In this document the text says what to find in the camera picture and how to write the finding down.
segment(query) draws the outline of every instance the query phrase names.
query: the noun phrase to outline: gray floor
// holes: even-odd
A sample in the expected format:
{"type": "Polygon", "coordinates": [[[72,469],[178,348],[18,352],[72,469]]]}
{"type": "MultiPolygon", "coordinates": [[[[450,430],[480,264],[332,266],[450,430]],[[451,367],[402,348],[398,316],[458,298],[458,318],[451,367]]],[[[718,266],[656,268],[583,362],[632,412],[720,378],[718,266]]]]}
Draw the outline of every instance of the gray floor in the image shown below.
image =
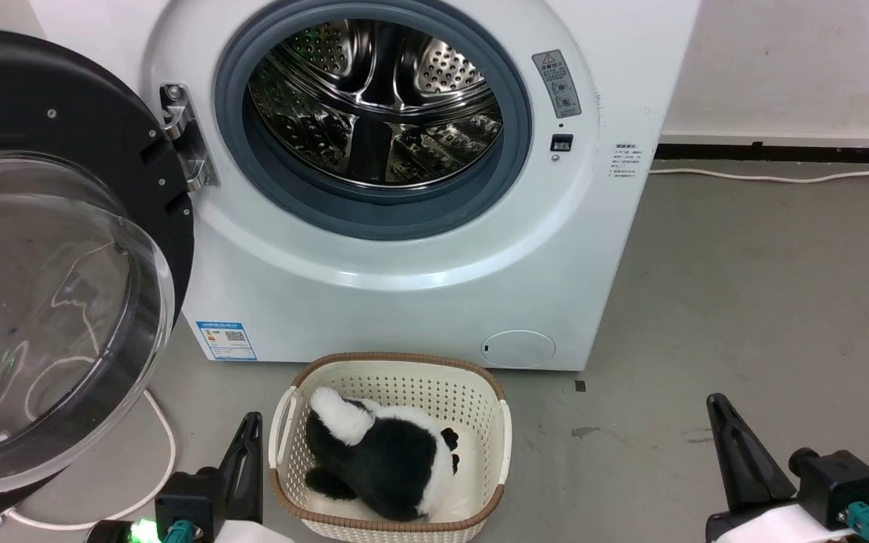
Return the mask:
{"type": "MultiPolygon", "coordinates": [[[[790,176],[849,169],[705,165],[790,176]]],[[[248,410],[269,421],[297,372],[207,362],[180,326],[152,385],[178,432],[179,468],[218,462],[248,410]]],[[[498,377],[516,424],[514,460],[480,541],[702,541],[706,517],[725,505],[710,392],[726,393],[784,463],[800,446],[849,448],[869,463],[869,178],[788,186],[656,176],[588,369],[498,377]],[[575,392],[574,379],[588,391],[575,392]]],[[[117,511],[158,480],[165,454],[141,402],[22,510],[53,522],[117,511]]],[[[270,528],[323,541],[270,492],[265,509],[270,528]]],[[[1,542],[82,537],[0,528],[1,542]]]]}

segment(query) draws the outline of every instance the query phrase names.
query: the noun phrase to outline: metal hinge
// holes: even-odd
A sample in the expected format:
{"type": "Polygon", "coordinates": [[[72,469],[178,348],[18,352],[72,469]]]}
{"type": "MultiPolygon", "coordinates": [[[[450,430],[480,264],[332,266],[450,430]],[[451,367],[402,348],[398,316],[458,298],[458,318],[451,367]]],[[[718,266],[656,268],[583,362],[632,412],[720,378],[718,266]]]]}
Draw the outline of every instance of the metal hinge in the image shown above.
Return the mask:
{"type": "Polygon", "coordinates": [[[165,123],[163,130],[180,155],[186,188],[196,192],[203,186],[220,186],[186,87],[176,83],[163,85],[159,88],[159,100],[165,123]]]}

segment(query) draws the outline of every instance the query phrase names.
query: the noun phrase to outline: front-loading washing machine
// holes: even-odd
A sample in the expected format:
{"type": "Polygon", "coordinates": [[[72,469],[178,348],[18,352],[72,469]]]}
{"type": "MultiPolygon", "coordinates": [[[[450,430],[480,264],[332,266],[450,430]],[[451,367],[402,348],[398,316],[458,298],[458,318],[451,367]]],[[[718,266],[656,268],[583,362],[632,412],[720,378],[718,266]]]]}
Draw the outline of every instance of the front-loading washing machine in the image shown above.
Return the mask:
{"type": "Polygon", "coordinates": [[[0,511],[214,360],[579,370],[699,0],[0,2],[0,511]]]}

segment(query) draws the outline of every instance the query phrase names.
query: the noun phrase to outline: cable on floor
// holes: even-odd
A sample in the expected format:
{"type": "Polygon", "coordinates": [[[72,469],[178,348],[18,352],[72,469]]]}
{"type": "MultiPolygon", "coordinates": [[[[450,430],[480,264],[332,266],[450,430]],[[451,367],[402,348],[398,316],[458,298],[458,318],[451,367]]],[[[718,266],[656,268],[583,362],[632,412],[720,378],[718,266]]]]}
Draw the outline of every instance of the cable on floor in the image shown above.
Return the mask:
{"type": "MultiPolygon", "coordinates": [[[[156,403],[156,399],[152,397],[152,394],[149,391],[143,391],[143,395],[147,400],[149,400],[149,406],[152,407],[152,410],[156,413],[156,416],[159,418],[159,422],[163,425],[163,430],[166,431],[166,438],[170,441],[170,461],[166,464],[166,471],[163,474],[163,477],[159,479],[159,482],[156,484],[154,489],[149,492],[146,497],[140,499],[140,501],[134,503],[128,508],[121,510],[115,515],[111,515],[106,517],[107,521],[118,521],[124,516],[130,515],[134,513],[137,509],[141,508],[143,505],[147,505],[153,498],[159,494],[159,491],[163,490],[163,487],[166,486],[167,479],[170,478],[170,475],[173,474],[173,468],[176,467],[177,463],[177,441],[173,436],[173,429],[170,428],[170,423],[166,420],[166,415],[163,415],[163,409],[160,409],[158,403],[156,403]]],[[[23,516],[20,512],[15,510],[15,508],[7,509],[3,513],[6,517],[10,519],[14,519],[17,522],[24,523],[24,525],[31,526],[32,528],[39,529],[50,529],[53,532],[76,532],[76,530],[80,529],[90,529],[93,528],[99,521],[87,522],[87,523],[70,523],[70,525],[63,525],[63,523],[46,523],[37,520],[30,519],[28,517],[23,516]]],[[[2,515],[0,515],[0,525],[2,523],[2,515]]]]}
{"type": "Polygon", "coordinates": [[[869,170],[862,172],[842,172],[827,176],[815,176],[810,179],[794,179],[789,176],[766,176],[766,175],[734,175],[714,172],[710,170],[698,170],[695,168],[667,168],[662,170],[649,170],[649,174],[696,174],[708,176],[721,176],[724,179],[739,179],[739,181],[776,181],[779,183],[820,183],[833,179],[851,178],[851,176],[869,176],[869,170]]]}

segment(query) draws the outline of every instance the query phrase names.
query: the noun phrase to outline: plastic basket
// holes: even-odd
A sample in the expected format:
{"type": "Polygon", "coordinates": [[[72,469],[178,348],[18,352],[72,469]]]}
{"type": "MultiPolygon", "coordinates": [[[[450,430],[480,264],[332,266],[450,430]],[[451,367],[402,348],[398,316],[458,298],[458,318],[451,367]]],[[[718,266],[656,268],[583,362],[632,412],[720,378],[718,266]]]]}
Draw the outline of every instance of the plastic basket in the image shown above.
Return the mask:
{"type": "Polygon", "coordinates": [[[277,405],[268,447],[277,501],[314,532],[355,543],[463,543],[501,502],[511,460],[511,414],[484,368],[454,358],[403,353],[332,354],[310,364],[277,405]],[[431,522],[396,523],[360,502],[332,502],[311,492],[304,475],[314,458],[304,441],[307,398],[318,386],[382,405],[419,406],[459,434],[458,474],[448,508],[431,522]]]}

